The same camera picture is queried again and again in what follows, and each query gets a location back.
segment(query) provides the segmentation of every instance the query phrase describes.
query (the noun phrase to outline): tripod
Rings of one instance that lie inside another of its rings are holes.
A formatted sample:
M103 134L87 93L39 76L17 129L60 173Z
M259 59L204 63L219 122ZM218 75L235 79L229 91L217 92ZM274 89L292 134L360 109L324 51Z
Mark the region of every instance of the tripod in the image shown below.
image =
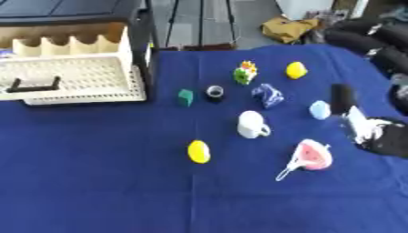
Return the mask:
M199 43L198 43L198 50L202 50L203 44L202 44L202 37L203 37L203 21L204 21L204 0L199 0ZM236 46L236 35L235 35L235 30L234 30L234 23L235 23L235 18L234 15L232 14L231 11L231 3L230 0L225 0L226 6L227 6L227 11L228 11L228 19L229 19L229 27L231 31L231 37L232 37L232 46ZM179 0L176 0L176 2L173 5L173 10L171 12L171 17L168 20L169 27L168 27L168 32L167 32L167 37L166 37L166 44L165 46L168 47L168 42L171 37L171 33L173 31L173 25L177 16L177 11L179 9Z

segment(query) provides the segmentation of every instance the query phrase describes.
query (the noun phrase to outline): dish rack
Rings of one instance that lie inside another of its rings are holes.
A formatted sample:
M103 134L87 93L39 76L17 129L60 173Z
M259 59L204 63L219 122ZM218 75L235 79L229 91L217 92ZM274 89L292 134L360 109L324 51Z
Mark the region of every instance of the dish rack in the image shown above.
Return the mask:
M13 53L0 60L0 100L28 105L147 100L140 70L132 65L128 28L112 42L98 35L86 44L71 35L65 45L42 36L28 46L14 38ZM146 59L150 57L147 46Z

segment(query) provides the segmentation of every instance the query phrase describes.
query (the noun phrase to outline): dish rack handle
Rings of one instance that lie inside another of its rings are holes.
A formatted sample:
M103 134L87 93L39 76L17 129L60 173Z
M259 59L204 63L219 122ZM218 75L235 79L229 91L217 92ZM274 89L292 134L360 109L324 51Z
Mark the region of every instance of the dish rack handle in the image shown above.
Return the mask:
M35 91L57 91L59 89L59 82L61 81L60 76L55 76L54 81L50 86L25 86L20 87L21 79L16 78L10 88L6 91L7 93L17 93L17 92L35 92Z

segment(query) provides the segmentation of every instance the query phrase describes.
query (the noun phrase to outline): blue stuffed toy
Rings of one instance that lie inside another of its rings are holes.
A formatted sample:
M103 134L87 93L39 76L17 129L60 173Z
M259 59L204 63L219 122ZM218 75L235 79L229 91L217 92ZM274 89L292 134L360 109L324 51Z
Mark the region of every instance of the blue stuffed toy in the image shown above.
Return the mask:
M252 90L252 96L258 98L266 109L278 105L284 100L281 91L270 84L261 84Z

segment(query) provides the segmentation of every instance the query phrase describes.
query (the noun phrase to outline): colorful cube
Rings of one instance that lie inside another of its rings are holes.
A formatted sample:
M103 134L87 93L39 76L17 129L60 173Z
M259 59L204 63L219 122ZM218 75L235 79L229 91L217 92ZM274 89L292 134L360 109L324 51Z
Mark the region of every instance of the colorful cube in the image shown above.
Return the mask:
M193 99L194 99L194 94L190 90L181 89L178 92L178 102L182 106L191 106L191 104L193 103Z
M258 74L255 64L250 61L243 61L240 67L234 71L234 79L239 84L248 85L250 81Z

